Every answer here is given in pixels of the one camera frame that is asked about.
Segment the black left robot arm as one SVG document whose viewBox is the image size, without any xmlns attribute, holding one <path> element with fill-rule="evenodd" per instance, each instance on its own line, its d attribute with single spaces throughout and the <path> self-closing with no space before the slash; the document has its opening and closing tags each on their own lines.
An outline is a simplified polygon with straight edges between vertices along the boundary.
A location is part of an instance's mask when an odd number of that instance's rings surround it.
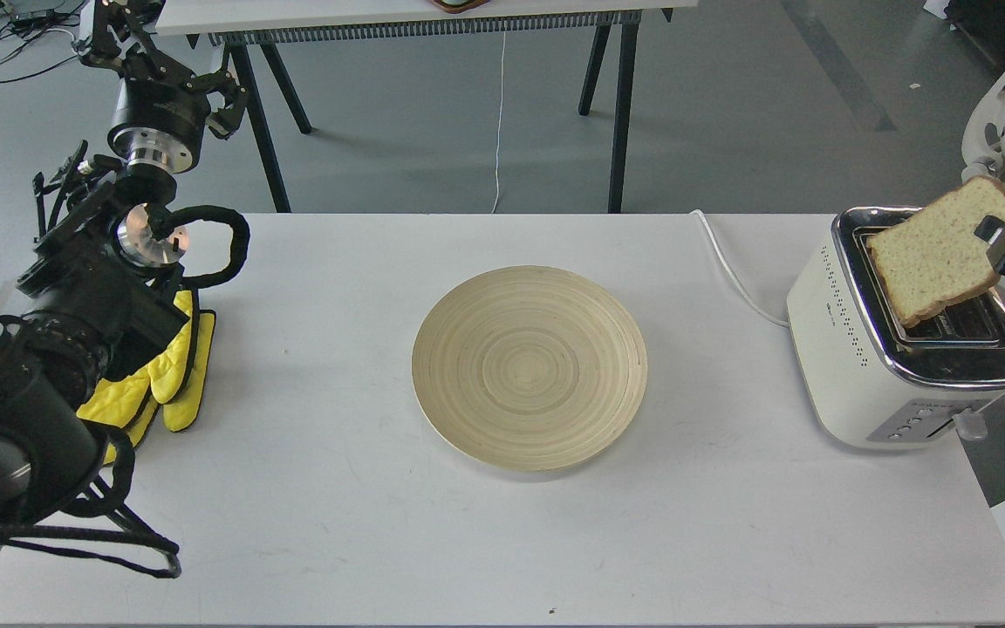
<svg viewBox="0 0 1005 628">
<path fill-rule="evenodd" d="M 143 546 L 163 568 L 108 562 L 159 579 L 181 573 L 178 544 L 126 505 L 134 454 L 126 434 L 81 419 L 100 381 L 122 380 L 161 355 L 190 315 L 179 290 L 208 289 L 246 263 L 249 226 L 234 209 L 170 209 L 175 176 L 198 164 L 204 133 L 227 139 L 248 94 L 226 68 L 195 74 L 155 46 L 145 1 L 88 1 L 80 63 L 120 77 L 111 154 L 86 144 L 44 182 L 37 176 L 37 261 L 17 279 L 31 298 L 0 317 L 0 551 L 3 546 L 92 559 L 72 542 Z"/>
</svg>

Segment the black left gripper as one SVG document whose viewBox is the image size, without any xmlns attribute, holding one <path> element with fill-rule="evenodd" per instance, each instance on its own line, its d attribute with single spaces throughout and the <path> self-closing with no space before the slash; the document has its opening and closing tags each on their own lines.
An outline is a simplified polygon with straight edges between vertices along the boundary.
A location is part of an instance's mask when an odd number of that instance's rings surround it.
<svg viewBox="0 0 1005 628">
<path fill-rule="evenodd" d="M 169 174 L 198 166 L 206 133 L 230 139 L 249 93 L 226 66 L 195 74 L 168 56 L 145 31 L 144 1 L 87 1 L 81 8 L 77 56 L 119 76 L 108 146 L 128 164 Z"/>
</svg>

